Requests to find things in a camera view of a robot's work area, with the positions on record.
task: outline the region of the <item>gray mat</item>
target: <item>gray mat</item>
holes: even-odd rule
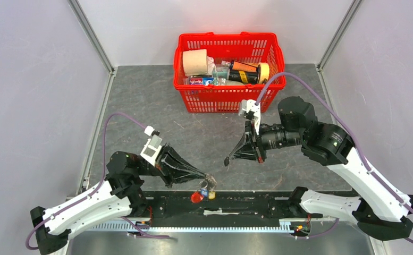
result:
[[[313,64],[288,64],[285,71],[305,80],[323,97],[322,87]],[[279,123],[276,107],[288,96],[301,96],[314,105],[319,121],[331,122],[326,109],[302,85],[288,78],[284,90],[278,93],[262,123]],[[317,191],[350,190],[338,175],[319,163],[310,161],[300,147],[271,150],[264,164],[233,160],[224,167],[223,159],[242,136],[245,119],[237,114],[188,113],[180,93],[173,87],[173,68],[159,66],[120,66],[106,108],[105,118],[115,111],[125,112],[144,125],[161,132],[163,142],[172,147],[201,171],[211,173],[218,190],[281,190],[290,191],[305,186]],[[148,137],[142,129],[124,117],[114,117],[106,137],[107,158],[122,150],[139,154]],[[90,183],[99,181],[102,172],[101,139],[95,149]],[[143,177],[143,190],[166,190],[157,177]],[[176,184],[173,190],[194,190],[198,181]]]

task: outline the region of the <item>gray floor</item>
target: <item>gray floor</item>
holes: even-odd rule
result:
[[[331,222],[313,222],[313,234],[321,233]],[[121,232],[83,232],[69,247],[68,254],[81,255],[210,255],[210,254],[303,254],[372,255],[369,238],[354,226],[340,222],[322,237],[295,241],[288,234],[270,233],[161,233],[170,240],[133,239]]]
[[[312,64],[288,64],[287,72],[304,79],[323,96],[322,87]],[[315,107],[318,119],[330,122],[326,109],[299,83],[288,78],[262,122],[279,123],[277,103],[288,96],[301,96]],[[173,87],[173,68],[159,66],[120,66],[111,89],[105,118],[121,111],[135,117],[144,125],[161,132],[164,142],[192,165],[211,173],[218,190],[280,190],[290,191],[305,186],[317,191],[350,190],[350,186],[335,173],[303,156],[299,147],[268,152],[264,164],[255,161],[234,160],[224,167],[227,156],[243,133],[245,120],[237,114],[191,114]],[[123,117],[114,117],[109,123],[106,154],[117,150],[140,153],[148,137],[137,125]],[[101,139],[94,153],[90,183],[99,181],[102,171]],[[156,177],[144,177],[143,190],[166,190]],[[194,190],[198,182],[174,185],[174,190]]]

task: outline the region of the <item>cable clip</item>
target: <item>cable clip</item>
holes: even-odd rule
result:
[[[153,133],[153,131],[155,131],[155,129],[152,126],[147,126],[144,130],[144,133],[148,135],[149,137],[151,137],[151,134]]]
[[[374,171],[374,167],[371,167],[369,171],[367,171],[367,174],[370,175]]]
[[[405,201],[405,199],[403,199],[402,201],[403,201],[402,203],[399,203],[400,206],[403,206],[403,205],[405,205],[405,204],[407,203],[407,202]]]

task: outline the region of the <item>red basket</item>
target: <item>red basket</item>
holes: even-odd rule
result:
[[[207,49],[208,56],[216,64],[223,60],[241,62],[266,62],[270,66],[269,77],[283,72],[284,61],[281,48],[274,33],[248,33],[239,35],[215,35],[209,33],[184,33],[178,39],[173,68],[174,85],[183,98],[186,109],[191,113],[229,113],[239,110],[243,99],[256,100],[263,84],[243,86],[194,86],[185,85],[182,54],[186,50]],[[275,79],[261,101],[261,111],[265,112],[278,91],[286,85],[283,77]]]

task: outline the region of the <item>yellow tape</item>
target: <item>yellow tape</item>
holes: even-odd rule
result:
[[[269,80],[270,74],[270,67],[267,63],[259,63],[259,77],[258,77],[258,84],[266,83]]]
[[[239,71],[239,75],[241,76],[242,83],[247,84],[248,80],[246,73],[244,71]]]

